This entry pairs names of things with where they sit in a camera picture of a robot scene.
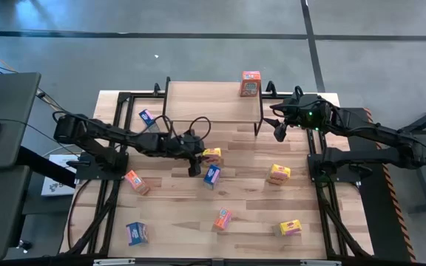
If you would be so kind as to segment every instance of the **orange box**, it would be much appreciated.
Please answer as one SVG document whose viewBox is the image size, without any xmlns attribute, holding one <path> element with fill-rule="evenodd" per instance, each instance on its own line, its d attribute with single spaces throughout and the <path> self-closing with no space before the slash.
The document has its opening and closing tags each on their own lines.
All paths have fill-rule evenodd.
<svg viewBox="0 0 426 266">
<path fill-rule="evenodd" d="M 254 97 L 260 91 L 260 72 L 243 71 L 241 78 L 241 97 Z"/>
<path fill-rule="evenodd" d="M 221 230 L 225 230 L 229 221 L 231 221 L 231 211 L 221 208 L 220 216 L 214 221 L 213 225 Z"/>
<path fill-rule="evenodd" d="M 149 191 L 151 188 L 149 185 L 147 185 L 142 178 L 138 177 L 138 175 L 133 171 L 129 171 L 124 178 L 131 183 L 132 188 L 134 188 L 134 191 L 137 193 L 144 195 Z"/>
</svg>

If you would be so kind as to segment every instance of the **concrete floor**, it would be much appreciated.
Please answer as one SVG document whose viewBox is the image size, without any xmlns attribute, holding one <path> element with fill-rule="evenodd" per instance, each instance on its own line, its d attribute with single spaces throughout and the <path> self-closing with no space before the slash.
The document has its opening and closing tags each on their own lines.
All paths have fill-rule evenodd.
<svg viewBox="0 0 426 266">
<path fill-rule="evenodd" d="M 308 6 L 315 34 L 426 35 L 426 1 L 309 0 Z M 0 1 L 0 30 L 307 33 L 300 0 Z M 368 107 L 375 121 L 391 127 L 426 111 L 426 41 L 317 41 L 317 54 L 325 91 L 339 93 L 342 106 Z M 65 109 L 87 115 L 99 90 L 151 89 L 167 75 L 237 81 L 241 71 L 257 69 L 280 91 L 295 85 L 317 91 L 307 40 L 0 37 L 0 58 L 20 72 L 40 72 L 42 89 Z M 30 124 L 51 135 L 51 111 L 37 100 Z M 30 129 L 24 145 L 39 154 L 57 146 Z M 423 203 L 413 171 L 392 168 L 391 174 L 405 210 Z M 426 262 L 426 214 L 405 216 L 416 257 Z M 26 230 L 25 238 L 59 241 L 64 219 L 53 219 L 62 226 Z M 25 256 L 54 254 L 57 247 Z"/>
</svg>

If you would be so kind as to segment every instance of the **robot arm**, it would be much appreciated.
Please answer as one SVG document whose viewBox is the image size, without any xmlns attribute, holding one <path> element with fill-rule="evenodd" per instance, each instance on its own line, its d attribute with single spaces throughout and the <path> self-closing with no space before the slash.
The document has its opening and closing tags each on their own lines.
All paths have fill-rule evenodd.
<svg viewBox="0 0 426 266">
<path fill-rule="evenodd" d="M 201 157 L 196 154 L 205 149 L 203 141 L 193 129 L 181 136 L 170 133 L 134 133 L 120 129 L 84 115 L 66 114 L 60 117 L 54 139 L 64 144 L 75 144 L 91 154 L 103 170 L 116 170 L 123 154 L 113 147 L 105 147 L 95 139 L 103 139 L 130 146 L 149 157 L 184 159 L 190 162 L 189 175 L 200 173 Z"/>
<path fill-rule="evenodd" d="M 377 151 L 340 151 L 327 148 L 321 167 L 329 174 L 348 163 L 392 163 L 400 168 L 415 169 L 426 164 L 424 148 L 411 133 L 390 129 L 379 123 L 363 121 L 349 112 L 321 98 L 316 94 L 302 93 L 296 87 L 292 97 L 282 103 L 270 106 L 275 115 L 283 117 L 283 122 L 265 119 L 274 128 L 277 141 L 283 141 L 287 126 L 314 129 L 324 134 L 331 132 L 344 137 L 363 137 L 390 146 Z"/>
</svg>

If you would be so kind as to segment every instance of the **cardboard box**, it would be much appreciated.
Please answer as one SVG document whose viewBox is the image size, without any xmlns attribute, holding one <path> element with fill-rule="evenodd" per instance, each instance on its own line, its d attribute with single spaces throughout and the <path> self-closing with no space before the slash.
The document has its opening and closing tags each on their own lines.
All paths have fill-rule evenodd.
<svg viewBox="0 0 426 266">
<path fill-rule="evenodd" d="M 146 194 L 147 191 L 151 189 L 149 185 L 147 185 L 146 182 L 142 180 L 142 178 L 138 177 L 138 175 L 133 170 L 129 171 L 129 173 L 124 176 L 124 178 L 128 180 L 129 183 L 131 183 L 131 186 L 132 188 L 134 188 L 134 191 L 141 195 Z"/>
<path fill-rule="evenodd" d="M 142 222 L 133 222 L 126 225 L 129 246 L 140 243 L 148 243 L 147 241 L 147 225 Z"/>
<path fill-rule="evenodd" d="M 217 166 L 211 165 L 206 172 L 206 176 L 203 179 L 205 186 L 209 189 L 213 189 L 216 185 L 216 182 L 220 179 L 221 169 Z"/>
<path fill-rule="evenodd" d="M 279 229 L 283 236 L 290 236 L 294 233 L 300 232 L 302 230 L 302 225 L 299 220 L 295 219 L 289 222 L 281 222 L 279 224 Z"/>
<path fill-rule="evenodd" d="M 148 132 L 152 132 L 152 133 L 160 132 L 157 122 L 154 121 L 154 117 L 151 115 L 149 111 L 147 111 L 147 109 L 142 110 L 142 112 L 139 113 L 139 116 L 141 117 L 146 127 L 148 127 L 147 129 Z"/>
<path fill-rule="evenodd" d="M 241 78 L 241 97 L 254 97 L 260 92 L 260 72 L 243 71 Z"/>
<path fill-rule="evenodd" d="M 290 173 L 290 168 L 273 164 L 266 177 L 266 181 L 275 185 L 283 185 L 290 179 Z"/>
<path fill-rule="evenodd" d="M 214 221 L 214 226 L 225 230 L 228 227 L 229 221 L 231 221 L 231 211 L 226 210 L 225 208 L 220 209 L 219 217 Z"/>
<path fill-rule="evenodd" d="M 204 157 L 208 157 L 204 161 L 202 161 L 204 166 L 210 166 L 210 165 L 219 166 L 221 164 L 220 148 L 206 149 L 205 151 L 203 151 L 202 155 Z"/>
</svg>

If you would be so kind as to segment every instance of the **wooden platform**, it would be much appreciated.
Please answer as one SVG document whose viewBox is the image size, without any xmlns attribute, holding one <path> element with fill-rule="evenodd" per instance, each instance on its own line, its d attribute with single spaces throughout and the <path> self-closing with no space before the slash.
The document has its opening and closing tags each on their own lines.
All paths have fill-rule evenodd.
<svg viewBox="0 0 426 266">
<path fill-rule="evenodd" d="M 95 118 L 111 123 L 117 96 L 116 91 L 101 91 Z M 339 104 L 336 94 L 322 96 Z M 138 116 L 142 109 L 148 109 L 154 116 L 160 115 L 162 102 L 136 100 L 131 130 L 138 132 L 144 128 Z M 279 102 L 264 103 L 266 117 L 273 117 L 268 106 Z M 181 132 L 188 125 L 187 122 L 176 122 L 175 129 Z M 203 135 L 206 128 L 206 123 L 195 126 L 198 135 Z M 134 193 L 129 183 L 122 183 L 109 256 L 324 259 L 317 196 L 306 167 L 308 144 L 305 131 L 289 129 L 283 143 L 278 143 L 272 132 L 272 127 L 266 123 L 257 137 L 254 137 L 250 123 L 213 123 L 205 144 L 209 148 L 220 147 L 224 158 L 220 183 L 213 191 L 203 186 L 204 174 L 188 176 L 186 161 L 145 157 L 128 149 L 129 167 L 147 181 L 152 190 L 141 197 Z M 328 134 L 327 141 L 329 146 L 348 149 L 344 137 Z M 272 163 L 291 167 L 292 178 L 284 186 L 264 181 Z M 70 225 L 72 243 L 92 221 L 99 185 L 100 182 L 92 181 L 75 205 Z M 337 196 L 342 220 L 348 230 L 367 252 L 373 253 L 359 192 L 350 184 L 337 183 Z M 232 221 L 227 230 L 216 232 L 212 230 L 212 224 L 222 207 L 232 211 Z M 302 233 L 274 236 L 272 226 L 291 219 L 301 221 Z M 148 225 L 149 244 L 129 247 L 125 226 L 137 221 Z M 331 232 L 335 250 L 338 250 L 333 226 Z M 65 239 L 61 251 L 66 249 Z"/>
<path fill-rule="evenodd" d="M 206 116 L 214 122 L 259 122 L 259 95 L 240 97 L 240 85 L 240 82 L 172 81 L 166 115 L 172 121 Z"/>
</svg>

